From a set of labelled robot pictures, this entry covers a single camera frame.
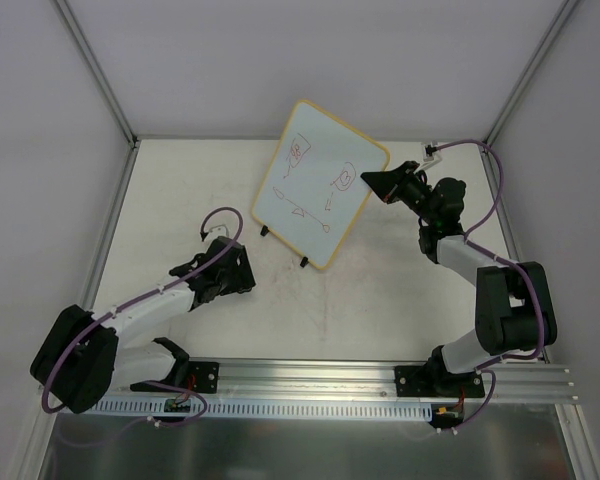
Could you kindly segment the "yellow framed whiteboard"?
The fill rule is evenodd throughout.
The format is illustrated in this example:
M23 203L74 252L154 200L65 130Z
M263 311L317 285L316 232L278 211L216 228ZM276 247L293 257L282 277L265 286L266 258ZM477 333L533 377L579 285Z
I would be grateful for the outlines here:
M252 216L310 265L324 270L371 194L361 175L384 171L389 162L385 146L302 99L276 146Z

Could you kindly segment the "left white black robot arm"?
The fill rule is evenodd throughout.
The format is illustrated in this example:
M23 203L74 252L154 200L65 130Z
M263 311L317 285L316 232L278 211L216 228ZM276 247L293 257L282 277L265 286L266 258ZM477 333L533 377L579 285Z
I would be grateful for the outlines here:
M191 261L172 268L148 292L91 312L78 305L61 311L30 367L43 387L43 408L56 398L75 414L94 407L110 390L177 390L189 385L190 356L158 337L134 346L141 335L218 297L250 292L256 285L247 249L215 238Z

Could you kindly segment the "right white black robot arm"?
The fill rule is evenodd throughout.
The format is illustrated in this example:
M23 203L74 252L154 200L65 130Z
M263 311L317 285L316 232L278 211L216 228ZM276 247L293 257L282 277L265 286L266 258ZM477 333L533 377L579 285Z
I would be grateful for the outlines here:
M416 162L390 171L365 172L362 180L385 204L401 202L418 217L419 247L475 288L473 329L436 347L405 384L450 395L470 374L506 359L532 360L555 343L557 321L543 266L516 263L472 242L460 218L466 185L445 177L430 186Z

